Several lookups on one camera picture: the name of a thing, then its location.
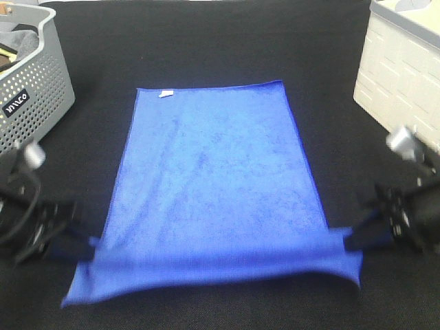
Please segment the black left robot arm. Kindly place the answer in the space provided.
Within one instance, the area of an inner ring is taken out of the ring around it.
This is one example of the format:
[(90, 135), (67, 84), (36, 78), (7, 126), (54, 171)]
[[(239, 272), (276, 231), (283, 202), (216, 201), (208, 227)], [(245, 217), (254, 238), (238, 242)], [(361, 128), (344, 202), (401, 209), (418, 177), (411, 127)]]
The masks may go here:
[(39, 177), (16, 149), (1, 156), (1, 259), (90, 261), (95, 248), (80, 229), (78, 203), (41, 197)]

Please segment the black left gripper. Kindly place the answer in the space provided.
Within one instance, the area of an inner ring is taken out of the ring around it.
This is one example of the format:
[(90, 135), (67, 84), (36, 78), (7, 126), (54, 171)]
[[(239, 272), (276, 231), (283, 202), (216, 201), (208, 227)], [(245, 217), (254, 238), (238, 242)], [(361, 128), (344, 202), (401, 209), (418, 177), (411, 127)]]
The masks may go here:
[[(37, 206), (13, 239), (13, 264), (44, 256), (49, 260), (90, 261), (94, 248), (89, 244), (89, 232), (81, 223), (72, 223), (75, 214), (74, 201), (45, 201)], [(57, 237), (63, 231), (71, 238)]]

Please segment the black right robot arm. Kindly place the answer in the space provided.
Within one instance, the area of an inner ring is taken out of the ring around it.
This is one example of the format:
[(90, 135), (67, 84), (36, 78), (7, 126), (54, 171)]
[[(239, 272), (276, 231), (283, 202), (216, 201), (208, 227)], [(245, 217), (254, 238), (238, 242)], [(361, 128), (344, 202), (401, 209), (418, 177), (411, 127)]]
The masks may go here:
[(357, 191), (371, 212), (344, 237), (348, 252), (404, 247), (416, 253), (439, 252), (439, 180), (411, 190), (375, 184)]

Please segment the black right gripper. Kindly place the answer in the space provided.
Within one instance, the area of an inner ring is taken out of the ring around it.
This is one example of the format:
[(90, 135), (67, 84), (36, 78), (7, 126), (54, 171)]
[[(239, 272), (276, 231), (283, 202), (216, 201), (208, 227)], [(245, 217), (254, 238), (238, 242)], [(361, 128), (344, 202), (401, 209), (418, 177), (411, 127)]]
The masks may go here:
[[(344, 237), (346, 251), (368, 251), (390, 244), (406, 246), (413, 251), (425, 251), (427, 244), (415, 226), (404, 192), (400, 188), (375, 185), (377, 205), (361, 222), (353, 226), (352, 233)], [(390, 227), (389, 232), (377, 232), (382, 216)]]

